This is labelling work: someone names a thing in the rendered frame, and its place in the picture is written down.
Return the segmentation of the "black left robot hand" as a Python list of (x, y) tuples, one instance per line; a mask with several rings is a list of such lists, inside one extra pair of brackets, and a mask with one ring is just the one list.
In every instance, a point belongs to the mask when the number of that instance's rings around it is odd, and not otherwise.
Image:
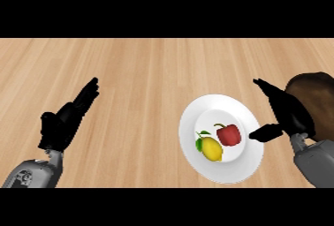
[(98, 78), (92, 78), (76, 99), (67, 102), (57, 113), (42, 114), (41, 149), (64, 152), (73, 142), (85, 114), (92, 107), (98, 92)]

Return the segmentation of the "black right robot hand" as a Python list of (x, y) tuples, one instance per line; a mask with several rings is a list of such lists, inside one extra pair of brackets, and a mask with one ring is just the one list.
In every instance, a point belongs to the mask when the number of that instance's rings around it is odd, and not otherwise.
[(270, 98), (277, 124), (264, 125), (250, 133), (250, 139), (268, 142), (284, 133), (289, 136), (305, 133), (312, 138), (317, 135), (315, 123), (304, 103), (264, 79), (255, 79), (253, 83)]

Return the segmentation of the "dark brown pan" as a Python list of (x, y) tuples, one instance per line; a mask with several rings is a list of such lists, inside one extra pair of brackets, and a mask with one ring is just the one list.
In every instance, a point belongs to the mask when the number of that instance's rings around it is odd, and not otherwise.
[(304, 103), (314, 118), (317, 134), (314, 141), (334, 140), (334, 78), (326, 72), (296, 75), (286, 90)]

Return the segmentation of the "red bell pepper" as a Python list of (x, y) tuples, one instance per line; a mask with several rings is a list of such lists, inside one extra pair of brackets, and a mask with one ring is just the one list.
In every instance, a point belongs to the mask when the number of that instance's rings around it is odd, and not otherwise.
[(230, 124), (216, 124), (218, 129), (218, 138), (224, 146), (234, 147), (242, 142), (240, 128), (237, 125)]

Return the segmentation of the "white round plate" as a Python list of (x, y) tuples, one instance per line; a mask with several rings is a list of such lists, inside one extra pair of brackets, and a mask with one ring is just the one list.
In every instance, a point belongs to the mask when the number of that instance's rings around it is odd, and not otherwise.
[[(237, 125), (242, 133), (242, 143), (234, 147), (222, 147), (221, 162), (209, 161), (196, 148), (197, 134), (202, 131), (209, 132), (206, 137), (218, 139), (216, 124)], [(222, 184), (234, 184), (256, 172), (262, 164), (264, 144), (250, 139), (250, 133), (259, 128), (256, 116), (233, 97), (208, 94), (190, 103), (179, 123), (181, 147), (187, 161), (208, 179)]]

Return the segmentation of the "yellow lemon with leaves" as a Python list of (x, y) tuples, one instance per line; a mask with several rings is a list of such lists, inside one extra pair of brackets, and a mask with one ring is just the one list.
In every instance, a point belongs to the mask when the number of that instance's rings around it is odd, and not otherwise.
[(224, 156), (224, 148), (216, 139), (211, 137), (212, 133), (209, 131), (202, 131), (196, 133), (199, 138), (196, 140), (196, 148), (203, 153), (205, 157), (212, 162), (221, 162)]

